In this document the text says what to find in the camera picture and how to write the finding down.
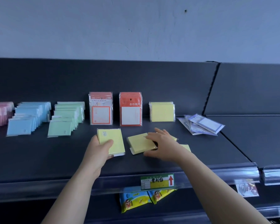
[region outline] blue and yellow package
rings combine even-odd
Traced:
[[[165,189],[165,190],[159,190],[159,191],[148,191],[148,194],[154,204],[157,204],[157,202],[167,196],[168,194],[172,193],[176,189]]]
[[[120,193],[121,212],[151,203],[148,192]]]

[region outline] person's left hand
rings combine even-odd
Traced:
[[[113,157],[108,155],[109,149],[112,145],[113,140],[108,140],[104,144],[100,145],[97,135],[93,136],[87,146],[84,158],[79,168],[87,169],[87,171],[93,174],[95,178],[98,178],[101,173],[101,168],[105,164],[106,160]]]

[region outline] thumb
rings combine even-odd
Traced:
[[[144,156],[158,158],[158,151],[157,150],[145,151],[143,154],[144,154]]]
[[[102,144],[102,148],[103,149],[107,149],[109,150],[111,148],[111,146],[113,145],[114,141],[112,139],[106,141],[104,144]]]

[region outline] hand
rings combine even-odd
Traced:
[[[158,149],[144,152],[145,156],[178,162],[185,153],[189,152],[176,142],[166,130],[155,128],[155,131],[156,133],[148,133],[146,138],[157,142]]]
[[[109,149],[113,145],[113,140],[108,140],[104,144],[100,145],[97,135],[93,136],[90,143],[87,146],[84,158],[79,169],[87,169],[90,174],[93,174],[95,178],[98,178],[101,173],[101,168],[105,164],[107,159],[112,158],[109,156]]]

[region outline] stack of pink sticky notes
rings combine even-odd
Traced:
[[[13,116],[13,102],[0,102],[0,126],[8,124],[8,119]]]

